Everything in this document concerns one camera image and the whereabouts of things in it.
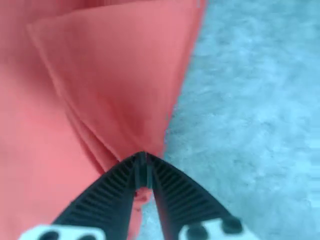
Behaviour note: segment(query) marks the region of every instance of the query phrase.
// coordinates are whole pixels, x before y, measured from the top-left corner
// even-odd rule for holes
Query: red fabric
[[[0,0],[0,239],[50,223],[121,159],[162,155],[203,9]],[[134,200],[130,239],[149,197]]]

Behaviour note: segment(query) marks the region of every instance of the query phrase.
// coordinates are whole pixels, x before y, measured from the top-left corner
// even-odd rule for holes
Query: gray carpet
[[[166,144],[262,240],[320,239],[320,0],[209,0]]]

